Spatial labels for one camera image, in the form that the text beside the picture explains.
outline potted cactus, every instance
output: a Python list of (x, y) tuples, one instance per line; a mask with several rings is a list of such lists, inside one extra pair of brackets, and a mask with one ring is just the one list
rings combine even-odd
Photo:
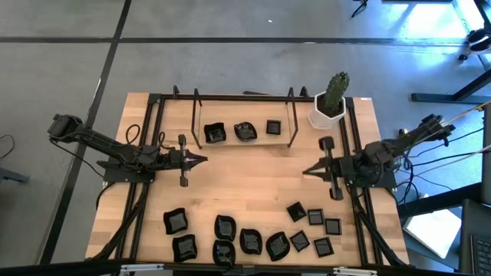
[(328, 89), (315, 96), (314, 106), (308, 113), (308, 121), (318, 130), (328, 130), (346, 114), (344, 92), (350, 84), (348, 73), (337, 73)]

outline cactus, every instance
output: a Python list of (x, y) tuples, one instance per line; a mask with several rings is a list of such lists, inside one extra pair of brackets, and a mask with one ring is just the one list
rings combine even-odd
[(328, 116), (334, 114), (338, 111), (338, 105), (343, 97), (344, 92), (348, 89), (350, 84), (350, 77), (348, 73), (341, 72), (337, 73), (329, 81), (328, 89), (326, 89), (324, 94), (324, 102), (319, 104), (320, 111)]

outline black container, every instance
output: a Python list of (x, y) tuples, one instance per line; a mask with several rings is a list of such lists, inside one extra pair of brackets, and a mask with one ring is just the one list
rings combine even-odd
[(213, 262), (215, 265), (233, 267), (236, 263), (236, 248), (230, 241), (215, 241), (213, 244)]
[(266, 133), (275, 135), (282, 134), (282, 122), (278, 120), (267, 120)]
[(304, 233), (303, 230), (290, 237), (290, 241), (292, 241), (292, 244), (295, 249), (297, 249), (297, 252), (306, 249), (310, 245), (307, 235)]
[(286, 208), (286, 210), (290, 214), (290, 217), (292, 217), (293, 222), (297, 222), (299, 219), (307, 215), (305, 209), (302, 207), (302, 204), (300, 204), (300, 202), (296, 202), (295, 204), (290, 205)]
[(266, 241), (266, 251), (271, 261), (279, 261), (290, 252), (290, 243), (284, 232), (278, 232)]
[(314, 246), (319, 258), (334, 254), (334, 250), (332, 250), (331, 240), (328, 237), (315, 240)]
[(255, 229), (242, 229), (240, 231), (240, 248), (246, 254), (260, 255), (262, 252), (262, 237)]
[(224, 123), (205, 125), (205, 138), (207, 143), (218, 143), (227, 140)]
[(178, 208), (163, 213), (163, 223), (166, 225), (166, 234), (172, 235), (187, 229), (186, 210)]
[(308, 224), (310, 225), (323, 225), (324, 224), (324, 211), (322, 209), (309, 209)]
[(196, 247), (194, 235), (184, 235), (172, 240), (172, 249), (174, 251), (174, 262), (183, 262), (198, 257), (198, 248)]
[(236, 237), (236, 221), (226, 215), (217, 215), (215, 219), (215, 236), (218, 239), (233, 242)]
[(341, 235), (341, 220), (339, 218), (325, 219), (325, 233), (328, 235)]
[(237, 138), (242, 142), (249, 142), (258, 138), (258, 133), (249, 122), (237, 123), (233, 125), (233, 130), (236, 132)]

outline black bowl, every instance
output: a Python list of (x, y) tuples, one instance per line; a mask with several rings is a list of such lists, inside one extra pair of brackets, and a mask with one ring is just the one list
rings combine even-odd
[(271, 261), (279, 261), (290, 252), (290, 243), (284, 232), (278, 232), (266, 241), (266, 251)]
[(262, 237), (255, 229), (242, 229), (240, 231), (240, 248), (246, 254), (260, 255), (262, 252)]
[(198, 248), (196, 247), (194, 235), (184, 235), (172, 240), (172, 249), (174, 251), (174, 261), (183, 262), (198, 257)]
[(236, 132), (237, 138), (242, 142), (249, 142), (258, 138), (258, 133), (254, 126), (249, 122), (237, 123), (233, 125), (233, 130)]
[(215, 235), (218, 239), (233, 242), (236, 237), (236, 221), (226, 215), (217, 215), (215, 220)]
[(213, 262), (215, 265), (233, 267), (236, 263), (236, 248), (230, 241), (215, 241), (213, 244)]
[(217, 143), (227, 140), (224, 123), (205, 125), (205, 138), (207, 143)]
[(163, 213), (163, 223), (166, 225), (166, 234), (172, 235), (187, 229), (186, 210), (178, 208)]

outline white pot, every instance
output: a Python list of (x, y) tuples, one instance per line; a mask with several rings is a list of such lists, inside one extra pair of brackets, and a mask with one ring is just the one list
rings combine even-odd
[(317, 99), (322, 94), (325, 94), (325, 92), (315, 95), (314, 106), (312, 107), (312, 109), (310, 109), (310, 112), (308, 113), (308, 121), (315, 129), (329, 130), (346, 114), (346, 100), (344, 99), (344, 97), (342, 97), (343, 113), (331, 118), (317, 109)]

